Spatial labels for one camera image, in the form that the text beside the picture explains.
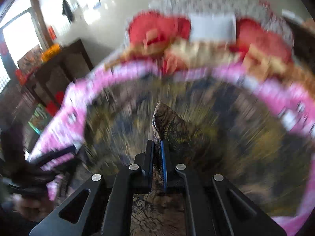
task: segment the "metal screw head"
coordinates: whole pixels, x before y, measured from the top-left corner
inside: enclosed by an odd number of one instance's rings
[[[223,180],[223,176],[221,175],[221,174],[215,174],[214,176],[213,176],[213,178],[214,178],[214,180],[216,180],[216,181],[222,181]]]
[[[185,164],[182,164],[182,163],[179,163],[179,164],[176,165],[176,168],[177,168],[178,170],[184,170],[184,169],[186,169],[186,165],[185,165]]]
[[[130,166],[129,166],[129,169],[130,170],[137,170],[139,168],[139,165],[137,165],[137,164],[131,164]]]
[[[102,178],[102,176],[100,174],[95,174],[92,176],[92,181],[99,181]]]

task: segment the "blanket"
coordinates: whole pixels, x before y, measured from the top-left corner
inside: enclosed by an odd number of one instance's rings
[[[159,101],[165,105],[157,107]],[[149,75],[106,88],[88,108],[84,136],[92,173],[117,173],[150,138],[159,154],[159,140],[166,138],[176,162],[193,166],[203,180],[224,174],[271,216],[295,214],[312,147],[286,132],[248,92],[212,77],[174,82]],[[154,175],[153,192],[134,197],[132,232],[175,235],[182,230],[176,224],[184,223],[182,201],[160,196],[158,160]],[[169,227],[162,226],[166,220]]]
[[[104,90],[121,82],[138,79],[148,73],[159,75],[156,65],[146,62],[132,62],[125,67],[115,69],[114,75],[111,71],[103,71],[102,62],[87,78],[75,84],[72,83],[66,92],[62,109],[54,117],[48,127],[41,135],[36,144],[31,158],[37,157],[53,148],[61,149],[73,143],[84,142],[84,128],[86,123],[87,106]],[[187,72],[177,72],[173,76],[175,81],[193,81],[207,77],[207,69],[200,68]],[[299,86],[291,86],[284,89],[279,82],[268,79],[264,83],[258,83],[246,75],[241,64],[221,66],[212,72],[213,77],[240,86],[252,93],[268,107],[273,116],[279,116],[281,123],[290,134],[307,136],[314,135],[315,106],[313,100]],[[71,159],[72,155],[65,155],[58,160],[49,162],[43,169],[49,170],[54,166]],[[314,207],[315,189],[315,157],[311,159],[311,169],[303,200],[294,217],[273,217],[288,235],[295,235],[303,225]],[[76,184],[74,190],[87,178],[90,177],[86,169],[80,168],[76,173]],[[47,185],[51,200],[56,198],[57,186],[60,180]]]

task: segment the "orange object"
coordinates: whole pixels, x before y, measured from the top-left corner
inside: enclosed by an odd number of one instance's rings
[[[226,42],[189,42],[177,37],[164,51],[163,74],[198,67],[217,67],[238,62],[239,53],[231,53]]]
[[[165,38],[163,34],[159,34],[156,30],[150,30],[146,34],[148,39],[145,39],[142,43],[130,44],[122,54],[114,61],[106,63],[104,70],[108,70],[118,64],[123,64],[128,61],[137,59],[161,59],[164,55],[164,51],[173,42],[174,38]]]
[[[315,100],[315,77],[312,72],[299,65],[284,63],[279,57],[266,56],[251,44],[244,58],[243,66],[248,74],[253,75],[260,82],[276,77],[285,86],[298,83]]]
[[[61,51],[61,46],[57,43],[52,45],[48,50],[42,53],[42,61],[47,62],[49,61],[53,56],[58,54]]]

